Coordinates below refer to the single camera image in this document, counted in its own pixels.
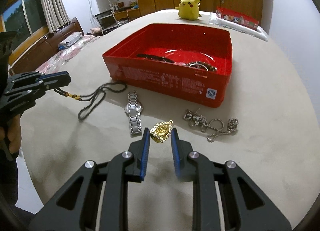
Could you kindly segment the person left hand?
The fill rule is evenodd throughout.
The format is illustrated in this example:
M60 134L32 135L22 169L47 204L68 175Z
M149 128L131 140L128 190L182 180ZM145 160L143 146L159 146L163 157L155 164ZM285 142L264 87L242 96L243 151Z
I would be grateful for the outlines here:
M1 140L5 137L9 140L9 151L14 154L20 150L21 147L21 125L20 125L21 115L17 115L12 119L11 125L9 126L7 132L1 128Z

